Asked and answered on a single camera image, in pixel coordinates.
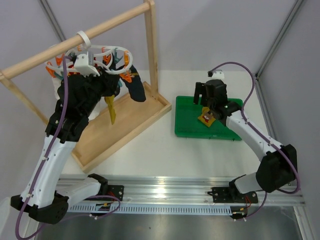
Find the yellow sock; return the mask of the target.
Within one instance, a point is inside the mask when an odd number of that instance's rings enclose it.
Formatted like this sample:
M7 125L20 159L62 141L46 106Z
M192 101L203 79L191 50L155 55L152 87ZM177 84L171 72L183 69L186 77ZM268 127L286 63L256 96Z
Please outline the yellow sock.
M115 123L115 120L116 120L116 111L115 111L115 107L114 107L114 99L115 99L115 95L105 96L104 97L104 101L108 106L110 121L111 121L112 125Z
M216 121L209 107L202 107L201 115L197 119L208 128Z

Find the white sock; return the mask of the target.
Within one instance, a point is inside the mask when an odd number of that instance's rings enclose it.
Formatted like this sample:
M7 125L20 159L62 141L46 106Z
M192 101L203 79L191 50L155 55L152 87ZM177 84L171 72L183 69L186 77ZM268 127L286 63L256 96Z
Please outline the white sock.
M55 98L56 98L57 100L59 100L59 99L60 99L60 96L59 96L59 94L58 94L58 89L59 89L59 87L61 86L62 80L59 79L59 78L57 78L57 77L52 77L51 80L52 80L53 88L54 88L54 96L55 96Z
M96 104L94 109L92 110L91 114L89 115L89 121L94 120L101 112L101 100Z

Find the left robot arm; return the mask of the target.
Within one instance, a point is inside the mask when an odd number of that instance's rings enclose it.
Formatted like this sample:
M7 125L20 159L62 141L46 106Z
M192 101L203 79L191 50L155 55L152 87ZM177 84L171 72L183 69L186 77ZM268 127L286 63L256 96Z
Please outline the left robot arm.
M81 183L57 190L65 163L90 121L90 115L103 97L120 92L118 75L72 74L67 80L53 78L57 98L54 113L45 129L43 150L30 182L20 195L11 197L10 205L45 224L56 224L69 207L94 196L108 196L108 180L98 174L88 175Z

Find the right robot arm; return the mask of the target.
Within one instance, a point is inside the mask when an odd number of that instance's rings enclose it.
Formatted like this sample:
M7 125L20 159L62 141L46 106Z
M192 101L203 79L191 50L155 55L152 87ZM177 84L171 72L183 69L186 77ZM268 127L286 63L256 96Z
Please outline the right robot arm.
M235 132L260 161L256 172L234 179L228 196L239 202L252 191L272 193L293 181L299 182L297 150L264 134L246 115L244 106L227 96L227 85L220 79L196 82L194 104L208 107L213 117Z

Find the white plastic clip hanger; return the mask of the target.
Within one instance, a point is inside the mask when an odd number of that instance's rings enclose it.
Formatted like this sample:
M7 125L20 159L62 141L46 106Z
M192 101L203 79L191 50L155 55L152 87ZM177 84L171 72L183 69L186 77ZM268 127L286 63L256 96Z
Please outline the white plastic clip hanger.
M133 55L128 49L120 46L92 45L84 31L79 31L77 34L84 40L83 44L69 49L60 57L56 56L56 66L49 61L45 63L45 68L51 77L62 77L65 72L80 74L75 71L74 63L77 55L82 51L89 51L93 54L93 62L97 70L98 67L101 67L103 72L119 76L130 70L133 65Z

